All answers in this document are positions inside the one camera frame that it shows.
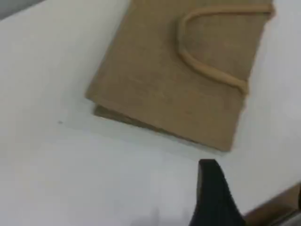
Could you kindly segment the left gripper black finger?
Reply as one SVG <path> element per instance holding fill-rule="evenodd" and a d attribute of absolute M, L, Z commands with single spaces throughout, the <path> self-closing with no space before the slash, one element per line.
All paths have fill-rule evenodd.
<path fill-rule="evenodd" d="M 222 168 L 214 159 L 201 159 L 198 162 L 197 201 L 190 225 L 245 225 Z"/>

